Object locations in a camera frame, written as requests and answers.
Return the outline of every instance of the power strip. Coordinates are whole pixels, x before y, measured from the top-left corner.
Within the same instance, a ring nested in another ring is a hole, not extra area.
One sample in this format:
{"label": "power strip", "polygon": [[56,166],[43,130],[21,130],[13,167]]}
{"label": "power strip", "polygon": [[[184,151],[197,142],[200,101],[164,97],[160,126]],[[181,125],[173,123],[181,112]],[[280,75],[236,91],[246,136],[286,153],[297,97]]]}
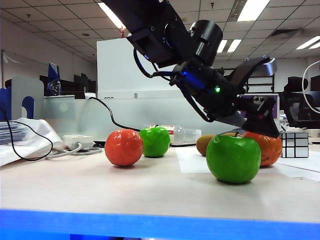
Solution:
{"label": "power strip", "polygon": [[62,141],[71,150],[78,147],[77,143],[82,145],[82,150],[90,150],[94,146],[94,139],[92,136],[64,135]]}

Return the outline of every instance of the black cable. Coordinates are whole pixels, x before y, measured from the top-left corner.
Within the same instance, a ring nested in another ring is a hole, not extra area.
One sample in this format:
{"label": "black cable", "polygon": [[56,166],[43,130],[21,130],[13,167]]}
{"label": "black cable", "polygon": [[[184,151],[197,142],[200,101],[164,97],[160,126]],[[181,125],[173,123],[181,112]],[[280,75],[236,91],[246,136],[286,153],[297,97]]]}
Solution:
{"label": "black cable", "polygon": [[177,71],[156,71],[153,74],[148,73],[144,67],[142,66],[138,54],[137,54],[137,49],[133,49],[133,58],[134,61],[137,65],[137,67],[139,68],[139,70],[142,72],[143,75],[145,75],[147,78],[152,79],[153,77],[164,77],[164,76],[175,76],[177,75],[179,72]]}
{"label": "black cable", "polygon": [[111,108],[108,107],[108,105],[105,104],[103,101],[101,101],[99,98],[96,98],[96,97],[93,97],[93,96],[92,96],[92,97],[89,97],[89,99],[97,100],[99,103],[101,103],[103,106],[105,106],[105,107],[109,110],[109,112],[110,112],[110,117],[111,117],[111,121],[113,122],[114,125],[116,125],[116,126],[118,126],[118,127],[120,127],[120,128],[123,128],[123,129],[131,129],[131,130],[137,131],[137,132],[140,132],[140,131],[141,131],[140,129],[133,128],[133,127],[128,127],[128,126],[123,126],[123,125],[117,123],[117,122],[115,121],[115,119],[114,119],[114,115],[113,115],[113,113],[112,113]]}
{"label": "black cable", "polygon": [[[19,158],[21,158],[21,159],[23,159],[23,160],[27,160],[27,161],[29,161],[29,162],[34,162],[34,161],[38,161],[38,160],[40,160],[40,159],[45,158],[46,156],[48,156],[48,155],[51,153],[51,151],[52,151],[52,149],[53,149],[53,147],[54,147],[54,144],[53,144],[53,142],[52,142],[49,138],[47,138],[47,137],[45,137],[45,136],[37,133],[35,130],[33,130],[32,127],[30,127],[29,125],[27,125],[27,124],[25,124],[25,123],[22,123],[22,122],[19,122],[19,121],[9,121],[9,119],[8,119],[7,116],[6,116],[6,112],[5,112],[1,107],[0,107],[0,110],[1,110],[1,112],[3,113],[4,119],[5,119],[5,121],[6,121],[6,124],[8,125],[8,128],[9,128],[12,149],[13,149],[14,153],[15,153]],[[34,133],[37,134],[38,136],[40,136],[40,137],[42,137],[42,138],[44,138],[44,139],[47,139],[47,140],[50,142],[50,144],[51,144],[50,151],[49,151],[46,155],[43,155],[43,156],[40,156],[40,157],[37,157],[37,158],[32,158],[32,159],[31,159],[31,158],[25,158],[25,157],[23,157],[23,156],[20,156],[19,153],[17,153],[17,151],[16,151],[16,149],[15,149],[14,136],[13,136],[13,134],[12,134],[12,130],[11,130],[10,123],[17,123],[17,124],[22,124],[22,125],[24,125],[24,126],[27,126],[28,128],[31,129],[32,132],[34,132]]]}
{"label": "black cable", "polygon": [[[154,62],[152,62],[152,66],[153,66],[153,68],[154,68],[154,70],[156,71],[156,72],[159,72],[159,69],[157,68],[157,66],[155,65],[155,63]],[[170,78],[167,78],[167,77],[165,77],[165,76],[161,76],[164,80],[167,80],[167,81],[171,81],[171,79]]]}
{"label": "black cable", "polygon": [[[114,125],[116,125],[116,126],[118,126],[120,128],[123,128],[123,129],[131,129],[131,130],[136,131],[136,132],[140,132],[141,131],[140,129],[124,126],[124,125],[121,125],[121,124],[117,123],[115,121],[115,119],[114,119],[114,115],[113,115],[113,112],[112,112],[111,108],[107,104],[105,104],[103,101],[101,101],[99,98],[96,98],[96,97],[92,96],[92,97],[89,97],[89,99],[97,100],[99,103],[101,103],[103,106],[105,106],[109,110],[111,121],[113,122]],[[195,145],[196,145],[195,143],[190,143],[190,144],[171,144],[170,143],[169,146],[173,147],[173,148],[180,148],[180,147],[190,147],[190,146],[195,146]]]}

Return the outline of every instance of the ceiling tile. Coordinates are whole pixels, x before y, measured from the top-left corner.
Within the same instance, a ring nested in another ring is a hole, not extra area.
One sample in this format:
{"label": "ceiling tile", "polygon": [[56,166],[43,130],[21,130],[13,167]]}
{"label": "ceiling tile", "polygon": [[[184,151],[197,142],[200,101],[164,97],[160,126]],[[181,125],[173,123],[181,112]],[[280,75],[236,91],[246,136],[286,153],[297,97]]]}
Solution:
{"label": "ceiling tile", "polygon": [[308,24],[305,28],[319,28],[320,27],[320,17],[313,20],[310,24]]}
{"label": "ceiling tile", "polygon": [[218,56],[221,56],[221,57],[230,57],[232,55],[232,52],[220,52],[217,54]]}
{"label": "ceiling tile", "polygon": [[24,0],[31,6],[61,5],[58,0]]}
{"label": "ceiling tile", "polygon": [[108,17],[84,18],[83,21],[92,29],[115,29],[116,25]]}
{"label": "ceiling tile", "polygon": [[319,0],[306,0],[302,5],[318,5],[320,4]]}
{"label": "ceiling tile", "polygon": [[248,34],[245,36],[248,39],[261,39],[261,38],[267,38],[273,30],[251,30],[248,32]]}
{"label": "ceiling tile", "polygon": [[260,45],[256,50],[257,51],[265,51],[265,50],[275,50],[277,47],[279,47],[279,44],[265,44]]}
{"label": "ceiling tile", "polygon": [[304,0],[271,0],[267,7],[299,6]]}
{"label": "ceiling tile", "polygon": [[97,41],[103,41],[103,38],[90,38],[90,39],[83,39],[87,44],[93,47],[97,47]]}
{"label": "ceiling tile", "polygon": [[257,20],[286,19],[297,8],[297,6],[266,7]]}
{"label": "ceiling tile", "polygon": [[246,38],[241,41],[241,45],[260,45],[264,40],[265,38]]}
{"label": "ceiling tile", "polygon": [[201,0],[201,11],[212,11],[212,10],[224,10],[232,9],[234,6],[235,0]]}
{"label": "ceiling tile", "polygon": [[106,17],[104,11],[101,10],[96,3],[83,3],[66,5],[79,18],[103,18]]}
{"label": "ceiling tile", "polygon": [[121,37],[121,33],[118,29],[97,29],[95,31],[104,39]]}
{"label": "ceiling tile", "polygon": [[59,40],[51,40],[50,41],[51,43],[55,44],[55,45],[58,45],[60,47],[67,47],[67,45],[65,45],[63,42],[59,41]]}
{"label": "ceiling tile", "polygon": [[286,55],[285,53],[281,53],[281,52],[271,52],[269,53],[269,56],[271,58],[276,58],[276,59],[281,59],[284,55]]}
{"label": "ceiling tile", "polygon": [[64,40],[61,40],[61,42],[71,47],[87,46],[87,44],[81,39],[64,39]]}
{"label": "ceiling tile", "polygon": [[74,15],[68,8],[66,8],[63,5],[37,6],[35,7],[35,9],[42,12],[44,15],[48,16],[52,20],[77,18],[76,15]]}
{"label": "ceiling tile", "polygon": [[32,33],[41,32],[41,30],[39,30],[38,28],[32,26],[31,24],[29,24],[25,21],[24,22],[16,22],[15,24],[19,25],[20,27],[22,27]]}
{"label": "ceiling tile", "polygon": [[7,11],[26,22],[50,20],[33,7],[10,8]]}
{"label": "ceiling tile", "polygon": [[63,4],[87,4],[94,3],[94,0],[60,0]]}
{"label": "ceiling tile", "polygon": [[226,26],[225,21],[215,22],[215,24],[217,24],[221,28],[222,31],[225,29],[225,26]]}
{"label": "ceiling tile", "polygon": [[171,0],[170,3],[177,13],[199,11],[200,8],[200,0]]}
{"label": "ceiling tile", "polygon": [[92,46],[74,46],[74,49],[78,50],[79,52],[95,52],[95,49]]}
{"label": "ceiling tile", "polygon": [[276,29],[284,20],[257,20],[252,25],[251,30],[271,30]]}
{"label": "ceiling tile", "polygon": [[63,31],[64,28],[62,26],[59,26],[57,23],[55,23],[52,20],[49,21],[31,21],[29,22],[36,28],[40,29],[43,32],[53,32],[53,31]]}
{"label": "ceiling tile", "polygon": [[300,6],[294,11],[289,19],[317,18],[320,16],[320,5]]}
{"label": "ceiling tile", "polygon": [[243,44],[239,44],[239,46],[237,47],[237,52],[239,52],[239,51],[245,51],[245,52],[247,52],[247,51],[249,51],[249,50],[251,50],[251,52],[253,51],[253,50],[255,50],[257,47],[258,47],[259,45],[243,45]]}
{"label": "ceiling tile", "polygon": [[255,21],[229,21],[225,24],[224,32],[249,31]]}
{"label": "ceiling tile", "polygon": [[73,47],[71,47],[71,46],[64,46],[63,48],[64,48],[65,50],[71,52],[71,53],[77,52],[77,50],[75,50],[75,49],[74,49]]}
{"label": "ceiling tile", "polygon": [[3,9],[0,10],[0,16],[1,16],[1,18],[7,19],[7,20],[9,20],[9,21],[11,21],[13,23],[22,22],[23,21],[20,18],[12,15],[11,13],[9,13],[9,12],[3,10]]}
{"label": "ceiling tile", "polygon": [[293,36],[289,38],[285,43],[286,44],[304,44],[305,42],[309,41],[313,37],[310,36]]}
{"label": "ceiling tile", "polygon": [[76,39],[77,38],[75,35],[73,35],[69,31],[49,31],[48,34],[58,40]]}
{"label": "ceiling tile", "polygon": [[250,50],[247,50],[247,51],[242,51],[242,50],[238,50],[238,48],[232,54],[233,57],[234,56],[241,56],[241,57],[243,57],[245,59],[246,57],[248,57],[253,52],[253,49],[250,49]]}
{"label": "ceiling tile", "polygon": [[238,55],[232,55],[229,60],[246,60],[246,58],[248,57],[248,55],[245,56],[238,56]]}
{"label": "ceiling tile", "polygon": [[2,9],[11,9],[11,8],[25,8],[30,7],[29,4],[25,3],[22,0],[2,0],[1,8]]}
{"label": "ceiling tile", "polygon": [[199,19],[210,20],[214,22],[226,22],[228,20],[231,9],[201,11]]}
{"label": "ceiling tile", "polygon": [[262,45],[265,44],[283,44],[288,39],[286,37],[268,37]]}
{"label": "ceiling tile", "polygon": [[298,43],[284,43],[280,45],[277,50],[295,50],[297,47],[299,47]]}
{"label": "ceiling tile", "polygon": [[53,36],[50,36],[49,34],[47,34],[45,32],[35,32],[34,34],[36,34],[39,37],[46,39],[46,40],[54,40],[55,39]]}
{"label": "ceiling tile", "polygon": [[303,29],[313,20],[314,18],[287,19],[278,27],[278,29]]}
{"label": "ceiling tile", "polygon": [[233,40],[233,39],[243,39],[247,31],[226,31],[223,33],[223,39]]}
{"label": "ceiling tile", "polygon": [[179,13],[180,18],[183,20],[184,24],[193,24],[198,20],[199,12],[198,11],[188,11]]}
{"label": "ceiling tile", "polygon": [[80,39],[97,39],[100,38],[100,36],[93,30],[72,30],[70,31],[74,35],[76,35]]}
{"label": "ceiling tile", "polygon": [[81,19],[63,19],[56,20],[56,23],[64,27],[66,30],[84,30],[90,29]]}
{"label": "ceiling tile", "polygon": [[253,53],[250,54],[250,58],[259,58],[264,55],[269,55],[269,53],[272,52],[271,50],[260,50],[260,51],[254,51]]}

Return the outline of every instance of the white cable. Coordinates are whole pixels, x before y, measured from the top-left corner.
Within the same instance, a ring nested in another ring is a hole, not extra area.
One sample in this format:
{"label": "white cable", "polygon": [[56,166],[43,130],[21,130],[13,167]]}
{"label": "white cable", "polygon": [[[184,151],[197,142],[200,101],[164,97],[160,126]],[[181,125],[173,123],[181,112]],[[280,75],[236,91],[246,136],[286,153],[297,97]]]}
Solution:
{"label": "white cable", "polygon": [[78,147],[76,149],[73,149],[73,150],[68,151],[68,152],[60,153],[60,154],[48,155],[48,156],[46,156],[46,158],[47,159],[55,159],[55,158],[60,158],[60,157],[63,157],[63,156],[67,156],[67,155],[71,155],[73,153],[76,153],[76,152],[78,152],[79,150],[82,149],[82,144],[80,142],[77,142],[76,144],[78,145]]}
{"label": "white cable", "polygon": [[[54,148],[53,150],[58,151],[60,153],[70,153],[70,150],[65,150],[65,149],[56,149]],[[82,152],[74,152],[71,155],[72,156],[85,156],[85,155],[91,155],[91,154],[98,154],[102,151],[102,148],[99,147],[93,147],[90,150],[85,150]]]}
{"label": "white cable", "polygon": [[315,65],[315,64],[317,64],[317,63],[320,63],[320,61],[316,61],[316,62],[312,63],[311,65],[309,65],[309,66],[305,69],[305,71],[304,71],[304,73],[303,73],[302,84],[301,84],[301,85],[302,85],[302,92],[303,92],[303,96],[304,96],[304,100],[305,100],[306,104],[308,104],[309,108],[310,108],[312,111],[316,112],[317,114],[320,114],[320,111],[314,109],[314,108],[310,105],[310,103],[308,102],[308,99],[307,99],[307,96],[306,96],[306,90],[305,90],[305,88],[304,88],[304,79],[305,79],[305,76],[306,76],[306,72],[308,71],[308,69],[309,69],[310,67],[312,67],[313,65]]}

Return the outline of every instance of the ceiling light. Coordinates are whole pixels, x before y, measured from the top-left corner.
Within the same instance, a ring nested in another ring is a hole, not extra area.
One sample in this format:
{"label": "ceiling light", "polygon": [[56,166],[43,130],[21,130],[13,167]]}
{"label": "ceiling light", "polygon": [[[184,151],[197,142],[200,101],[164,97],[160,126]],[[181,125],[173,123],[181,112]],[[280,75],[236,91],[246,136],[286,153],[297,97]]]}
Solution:
{"label": "ceiling light", "polygon": [[242,39],[235,39],[232,41],[229,49],[228,49],[228,53],[232,53],[236,50],[236,48],[238,47],[238,45],[241,43]]}
{"label": "ceiling light", "polygon": [[224,50],[224,48],[225,48],[225,46],[226,46],[226,44],[227,44],[227,41],[228,41],[228,40],[222,40],[222,41],[220,42],[220,45],[219,45],[219,47],[218,47],[218,50],[216,51],[218,54],[219,54],[219,53],[222,53],[222,51]]}
{"label": "ceiling light", "polygon": [[320,42],[318,42],[318,43],[316,43],[315,45],[309,47],[309,49],[316,49],[316,48],[318,48],[318,47],[320,47]]}
{"label": "ceiling light", "polygon": [[99,7],[105,12],[105,14],[110,18],[110,20],[116,25],[118,29],[125,29],[126,26],[120,21],[120,19],[114,14],[113,11],[104,3],[98,2]]}
{"label": "ceiling light", "polygon": [[247,0],[238,18],[240,21],[255,21],[270,0]]}
{"label": "ceiling light", "polygon": [[306,47],[310,46],[311,44],[315,43],[320,39],[320,36],[315,36],[314,38],[310,39],[306,43],[302,44],[301,46],[298,46],[296,49],[305,49]]}

